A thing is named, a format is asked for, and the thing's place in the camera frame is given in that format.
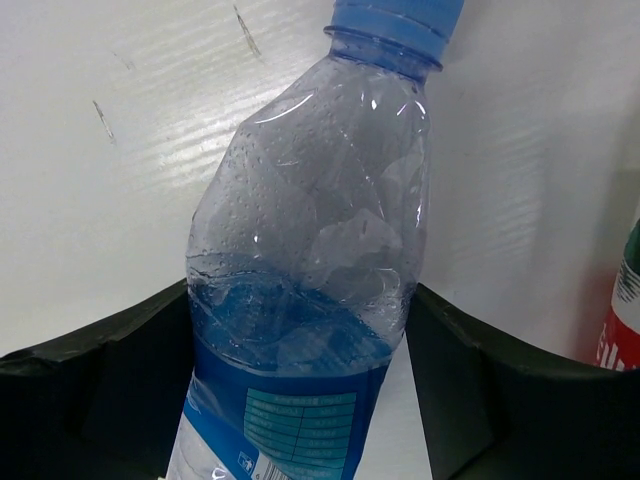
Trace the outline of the crushed blue cap water bottle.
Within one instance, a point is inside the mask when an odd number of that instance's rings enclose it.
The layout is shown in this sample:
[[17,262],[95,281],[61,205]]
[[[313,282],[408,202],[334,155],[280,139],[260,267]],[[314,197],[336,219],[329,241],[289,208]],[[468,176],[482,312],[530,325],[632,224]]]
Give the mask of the crushed blue cap water bottle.
[[327,55],[244,120],[192,218],[171,479],[351,479],[422,270],[425,83],[459,1],[338,1]]

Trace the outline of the red label red cap bottle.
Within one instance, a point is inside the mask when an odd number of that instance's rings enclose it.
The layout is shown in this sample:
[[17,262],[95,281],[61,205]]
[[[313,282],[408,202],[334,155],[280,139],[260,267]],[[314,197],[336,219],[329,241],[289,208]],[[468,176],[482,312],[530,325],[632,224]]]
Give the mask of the red label red cap bottle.
[[596,365],[614,371],[639,368],[639,227],[636,208],[595,357]]

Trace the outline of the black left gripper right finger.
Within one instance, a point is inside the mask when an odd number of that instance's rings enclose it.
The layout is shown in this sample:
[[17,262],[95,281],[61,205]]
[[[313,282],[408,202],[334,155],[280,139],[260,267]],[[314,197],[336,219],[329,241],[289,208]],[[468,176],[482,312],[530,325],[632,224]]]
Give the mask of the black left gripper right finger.
[[436,479],[635,479],[639,374],[539,349],[419,286],[406,338]]

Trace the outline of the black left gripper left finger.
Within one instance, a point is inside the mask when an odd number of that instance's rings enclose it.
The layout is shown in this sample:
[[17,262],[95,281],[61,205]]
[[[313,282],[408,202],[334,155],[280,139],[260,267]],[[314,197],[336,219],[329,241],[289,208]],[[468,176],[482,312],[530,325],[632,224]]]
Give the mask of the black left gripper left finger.
[[184,281],[5,355],[2,478],[165,476],[193,363]]

